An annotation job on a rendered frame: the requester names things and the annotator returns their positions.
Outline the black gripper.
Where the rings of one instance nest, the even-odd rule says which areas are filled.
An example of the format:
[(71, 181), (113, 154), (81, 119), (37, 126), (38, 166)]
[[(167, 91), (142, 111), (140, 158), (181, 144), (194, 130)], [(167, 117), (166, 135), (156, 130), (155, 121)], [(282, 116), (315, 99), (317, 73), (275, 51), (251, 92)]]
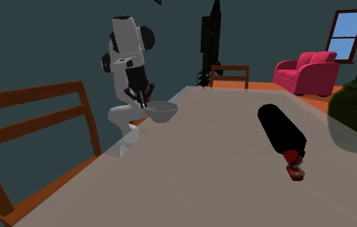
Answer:
[(128, 79), (128, 88), (124, 89), (124, 93), (137, 102), (141, 108), (143, 108), (143, 104), (147, 107), (155, 84), (148, 82), (145, 67), (127, 68), (125, 72)]

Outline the black television on stand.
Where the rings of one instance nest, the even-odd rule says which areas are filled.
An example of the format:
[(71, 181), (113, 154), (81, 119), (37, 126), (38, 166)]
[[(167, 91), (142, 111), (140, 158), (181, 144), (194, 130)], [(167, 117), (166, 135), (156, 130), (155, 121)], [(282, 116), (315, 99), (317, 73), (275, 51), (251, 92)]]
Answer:
[(198, 86), (208, 86), (212, 65), (220, 65), (219, 40), (221, 31), (220, 0), (214, 0), (209, 16), (201, 19), (201, 49), (203, 54), (202, 69), (198, 73)]

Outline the black bottle with red cap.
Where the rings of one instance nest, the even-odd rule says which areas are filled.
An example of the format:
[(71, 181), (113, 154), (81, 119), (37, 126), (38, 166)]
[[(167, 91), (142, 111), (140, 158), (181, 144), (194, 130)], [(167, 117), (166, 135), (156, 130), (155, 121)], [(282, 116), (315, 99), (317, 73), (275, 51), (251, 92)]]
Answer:
[(258, 109), (258, 119), (276, 153), (287, 162), (287, 172), (293, 181), (302, 181), (305, 172), (300, 166), (305, 157), (306, 137), (274, 104)]

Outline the pink sofa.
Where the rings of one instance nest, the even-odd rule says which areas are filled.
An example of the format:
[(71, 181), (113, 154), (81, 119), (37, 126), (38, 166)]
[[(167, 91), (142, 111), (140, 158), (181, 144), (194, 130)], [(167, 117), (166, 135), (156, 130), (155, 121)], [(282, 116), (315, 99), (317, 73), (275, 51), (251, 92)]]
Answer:
[(336, 52), (304, 52), (297, 60), (279, 62), (272, 81), (294, 95), (332, 94), (340, 64)]

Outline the small wooden chair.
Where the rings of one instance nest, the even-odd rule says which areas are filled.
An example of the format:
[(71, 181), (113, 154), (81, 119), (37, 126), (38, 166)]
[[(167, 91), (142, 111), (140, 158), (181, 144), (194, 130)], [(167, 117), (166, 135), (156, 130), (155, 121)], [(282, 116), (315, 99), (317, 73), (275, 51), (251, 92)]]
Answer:
[[(244, 76), (215, 75), (217, 71), (244, 71)], [(213, 87), (214, 81), (244, 81), (245, 89), (249, 88), (249, 66), (246, 65), (212, 65), (210, 71), (209, 87)]]

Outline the wooden chair with slatted back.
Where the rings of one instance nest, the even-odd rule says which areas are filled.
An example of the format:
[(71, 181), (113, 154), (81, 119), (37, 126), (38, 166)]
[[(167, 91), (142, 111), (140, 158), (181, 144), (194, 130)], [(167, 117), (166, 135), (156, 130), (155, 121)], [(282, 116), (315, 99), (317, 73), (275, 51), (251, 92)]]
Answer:
[(66, 83), (0, 92), (0, 108), (31, 103), (72, 93), (78, 94), (80, 100), (79, 105), (0, 128), (1, 144), (83, 115), (85, 116), (88, 125), (94, 153), (93, 157), (16, 205), (12, 204), (0, 183), (0, 221), (3, 223), (4, 227), (14, 227), (22, 218), (37, 208), (43, 201), (58, 191), (58, 189), (85, 169), (90, 163), (95, 161), (102, 152), (96, 123), (82, 81), (70, 81)]

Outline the grey bowl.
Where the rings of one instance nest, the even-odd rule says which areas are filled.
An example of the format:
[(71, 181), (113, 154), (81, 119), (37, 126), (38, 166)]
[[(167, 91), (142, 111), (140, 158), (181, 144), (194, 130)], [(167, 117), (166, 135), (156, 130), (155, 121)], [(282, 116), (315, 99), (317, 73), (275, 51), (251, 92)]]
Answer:
[(178, 111), (178, 105), (168, 101), (154, 101), (147, 104), (145, 110), (155, 123), (167, 123)]

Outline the window with dark red frame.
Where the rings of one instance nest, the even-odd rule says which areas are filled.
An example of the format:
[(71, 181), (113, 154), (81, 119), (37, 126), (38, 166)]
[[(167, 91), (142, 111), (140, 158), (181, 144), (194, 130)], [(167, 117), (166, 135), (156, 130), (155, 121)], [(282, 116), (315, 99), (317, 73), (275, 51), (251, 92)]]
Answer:
[(357, 9), (337, 10), (327, 39), (326, 51), (336, 52), (335, 61), (353, 64), (357, 49)]

